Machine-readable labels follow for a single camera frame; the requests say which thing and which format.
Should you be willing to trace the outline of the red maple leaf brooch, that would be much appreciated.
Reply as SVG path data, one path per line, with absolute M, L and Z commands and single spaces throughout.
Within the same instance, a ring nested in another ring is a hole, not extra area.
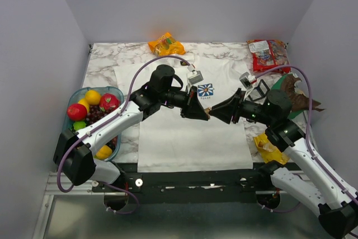
M 206 109 L 204 109 L 208 119 L 210 119 L 210 111 L 211 111 L 211 108 L 210 107 L 207 107 Z

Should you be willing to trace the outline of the black brooch display box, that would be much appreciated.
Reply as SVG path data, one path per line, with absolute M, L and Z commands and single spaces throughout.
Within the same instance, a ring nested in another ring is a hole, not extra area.
M 259 81 L 259 83 L 257 84 L 257 86 L 255 86 L 252 91 L 250 92 L 250 94 L 248 95 L 248 99 L 251 102 L 258 102 L 260 100 L 263 100 L 268 92 L 270 90 L 270 87 L 267 85 L 267 83 L 261 79 Z

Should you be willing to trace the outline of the white t-shirt daisy print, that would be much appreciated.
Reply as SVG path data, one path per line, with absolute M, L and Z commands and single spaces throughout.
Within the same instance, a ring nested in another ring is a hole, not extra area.
M 202 73 L 197 84 L 203 108 L 231 97 L 248 71 L 241 60 L 184 57 Z M 122 132 L 115 161 L 138 164 L 139 172 L 184 172 L 252 169 L 244 124 L 184 119 L 178 108 L 162 107 L 143 122 Z

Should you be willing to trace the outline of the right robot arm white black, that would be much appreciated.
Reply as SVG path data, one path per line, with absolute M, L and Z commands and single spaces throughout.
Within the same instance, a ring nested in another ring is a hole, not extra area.
M 287 168 L 266 170 L 257 176 L 258 185 L 273 186 L 289 193 L 309 208 L 333 238 L 343 238 L 357 227 L 357 190 L 347 183 L 313 148 L 309 133 L 288 119 L 292 104 L 282 90 L 270 90 L 263 104 L 244 99 L 244 91 L 213 106 L 209 115 L 227 124 L 245 118 L 266 125 L 265 134 L 310 179 L 306 183 Z

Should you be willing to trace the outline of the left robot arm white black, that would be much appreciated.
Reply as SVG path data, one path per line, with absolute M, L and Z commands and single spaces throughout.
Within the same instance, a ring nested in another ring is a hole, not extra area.
M 104 182 L 111 191 L 119 191 L 124 184 L 120 169 L 112 162 L 95 159 L 95 155 L 110 139 L 144 121 L 161 106 L 180 108 L 182 118 L 209 120 L 197 96 L 196 84 L 203 76 L 193 65 L 188 70 L 187 83 L 174 87 L 172 82 L 181 82 L 180 78 L 171 66 L 161 64 L 141 88 L 129 90 L 126 101 L 113 112 L 79 131 L 63 131 L 53 157 L 58 166 L 57 183 L 65 174 L 73 186 L 95 180 Z

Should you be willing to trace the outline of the yellow Lays chips bag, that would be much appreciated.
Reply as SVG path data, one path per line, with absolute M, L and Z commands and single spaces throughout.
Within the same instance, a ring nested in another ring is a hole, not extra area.
M 278 163 L 285 165 L 290 160 L 286 154 L 280 152 L 280 150 L 268 140 L 265 133 L 254 137 L 253 141 L 264 163 L 277 161 Z

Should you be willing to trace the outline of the red candy bag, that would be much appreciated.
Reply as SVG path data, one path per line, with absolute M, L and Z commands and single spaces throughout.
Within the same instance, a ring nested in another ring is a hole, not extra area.
M 286 44 L 283 41 L 247 40 L 247 44 L 252 54 L 254 72 L 263 72 L 289 64 Z

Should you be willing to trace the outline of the orange gummy candy bag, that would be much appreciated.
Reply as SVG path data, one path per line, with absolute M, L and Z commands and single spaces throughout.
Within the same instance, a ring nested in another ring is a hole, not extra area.
M 155 41 L 149 41 L 148 46 L 151 52 L 157 57 L 186 54 L 186 50 L 182 43 L 177 41 L 169 32 L 165 33 Z

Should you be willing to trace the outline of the red pink dragon fruit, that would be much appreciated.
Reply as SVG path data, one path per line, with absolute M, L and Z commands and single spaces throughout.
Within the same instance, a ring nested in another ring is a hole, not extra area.
M 117 109 L 120 106 L 120 100 L 113 94 L 105 93 L 101 96 L 99 108 L 103 112 L 109 112 Z

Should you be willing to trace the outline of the yellow orange fruit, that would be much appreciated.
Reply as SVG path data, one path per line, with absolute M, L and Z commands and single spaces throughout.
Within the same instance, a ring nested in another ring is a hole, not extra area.
M 86 92 L 84 99 L 89 105 L 96 106 L 101 101 L 101 94 L 95 90 L 89 90 Z

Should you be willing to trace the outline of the clear teal fruit container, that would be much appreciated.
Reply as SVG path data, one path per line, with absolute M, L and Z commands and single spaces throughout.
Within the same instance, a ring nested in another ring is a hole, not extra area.
M 76 104 L 78 103 L 78 101 L 80 99 L 83 99 L 86 92 L 89 91 L 89 90 L 95 90 L 97 92 L 99 92 L 102 95 L 104 95 L 105 93 L 110 93 L 110 94 L 113 94 L 115 95 L 121 102 L 120 105 L 123 104 L 124 102 L 124 96 L 123 96 L 123 93 L 116 87 L 111 87 L 111 86 L 107 86 L 107 87 L 97 87 L 97 88 L 90 88 L 90 87 L 87 87 L 87 88 L 82 88 L 78 91 L 76 91 L 72 97 L 70 98 L 69 102 L 68 102 L 68 107 L 71 105 L 71 104 Z M 65 115 L 65 119 L 64 119 L 64 124 L 63 124 L 63 128 L 62 128 L 62 131 L 65 131 L 67 129 L 71 130 L 72 132 L 75 133 L 75 131 L 73 130 L 72 128 L 72 125 L 75 121 L 72 121 L 69 119 L 69 117 L 67 116 L 67 112 L 66 112 L 66 115 Z

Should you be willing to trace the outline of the yellow banana fruit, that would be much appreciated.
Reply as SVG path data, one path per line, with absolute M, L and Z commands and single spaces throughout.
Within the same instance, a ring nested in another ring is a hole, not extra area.
M 89 103 L 86 101 L 85 98 L 80 99 L 80 100 L 78 101 L 78 103 L 79 103 L 80 105 L 83 105 L 83 106 L 86 108 L 87 112 L 90 111 L 90 105 L 89 105 Z

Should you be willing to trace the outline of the red apple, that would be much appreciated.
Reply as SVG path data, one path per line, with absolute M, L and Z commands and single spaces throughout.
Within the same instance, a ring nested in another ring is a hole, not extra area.
M 71 104 L 67 108 L 67 116 L 72 121 L 82 121 L 87 116 L 87 109 L 82 104 Z

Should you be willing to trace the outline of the green striped fruit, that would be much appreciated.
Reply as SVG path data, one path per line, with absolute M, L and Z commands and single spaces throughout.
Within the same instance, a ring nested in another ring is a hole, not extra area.
M 85 121 L 75 121 L 72 125 L 72 128 L 75 132 L 83 129 L 86 127 L 86 122 Z

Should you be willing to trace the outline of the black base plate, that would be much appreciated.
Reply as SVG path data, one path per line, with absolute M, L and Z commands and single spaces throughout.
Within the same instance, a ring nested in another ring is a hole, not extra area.
M 103 176 L 96 176 L 94 168 L 75 167 L 69 177 L 71 183 L 80 186 L 88 180 L 97 181 L 96 192 L 109 193 L 128 190 L 132 201 L 140 204 L 185 203 L 254 203 L 258 191 L 272 191 L 270 176 L 282 168 L 277 161 L 256 163 L 252 169 L 193 172 L 138 172 L 135 163 L 110 164 L 118 178 L 105 183 Z

